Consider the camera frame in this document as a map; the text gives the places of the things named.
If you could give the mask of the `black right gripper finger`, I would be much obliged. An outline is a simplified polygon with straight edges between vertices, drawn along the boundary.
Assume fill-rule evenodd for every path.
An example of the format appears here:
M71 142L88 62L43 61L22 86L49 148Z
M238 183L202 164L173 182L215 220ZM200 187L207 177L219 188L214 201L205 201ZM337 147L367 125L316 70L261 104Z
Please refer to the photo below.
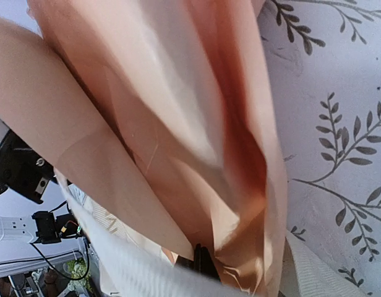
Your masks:
M194 250L193 271L221 282L208 249L201 244L197 244Z

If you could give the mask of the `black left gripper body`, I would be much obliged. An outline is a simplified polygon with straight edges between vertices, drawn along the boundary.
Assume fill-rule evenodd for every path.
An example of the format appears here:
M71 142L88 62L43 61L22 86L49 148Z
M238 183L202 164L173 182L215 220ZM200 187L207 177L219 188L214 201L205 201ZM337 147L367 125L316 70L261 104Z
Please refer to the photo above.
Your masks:
M0 119L0 195L8 189L42 204L49 182L57 182L53 166Z

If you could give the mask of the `white lace ribbon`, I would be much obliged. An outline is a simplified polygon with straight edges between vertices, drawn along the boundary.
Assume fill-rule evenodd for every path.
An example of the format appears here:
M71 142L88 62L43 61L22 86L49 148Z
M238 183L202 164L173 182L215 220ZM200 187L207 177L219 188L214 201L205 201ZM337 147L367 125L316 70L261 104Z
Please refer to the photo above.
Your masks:
M112 235L71 194L67 179L58 183L100 262L122 296L255 296L250 289L235 289L189 269L173 267L159 257ZM306 245L288 233L290 257L285 262L284 283L299 296L364 296L320 260Z

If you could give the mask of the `beige wrapping paper sheet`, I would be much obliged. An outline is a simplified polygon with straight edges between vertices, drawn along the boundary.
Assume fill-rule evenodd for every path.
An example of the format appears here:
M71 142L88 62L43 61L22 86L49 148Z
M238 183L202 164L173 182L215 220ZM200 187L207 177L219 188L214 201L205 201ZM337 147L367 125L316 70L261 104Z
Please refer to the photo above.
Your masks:
M0 118L94 201L276 296L287 181L262 1L29 1L0 17Z

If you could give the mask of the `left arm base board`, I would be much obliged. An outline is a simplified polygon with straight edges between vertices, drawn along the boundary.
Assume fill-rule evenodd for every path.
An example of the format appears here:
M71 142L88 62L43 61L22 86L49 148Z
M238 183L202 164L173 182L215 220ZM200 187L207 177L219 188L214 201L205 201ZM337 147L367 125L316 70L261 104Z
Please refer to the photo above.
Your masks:
M77 239L79 224L71 213L54 216L53 212L39 211L32 215L36 223L34 244L56 244L63 239Z

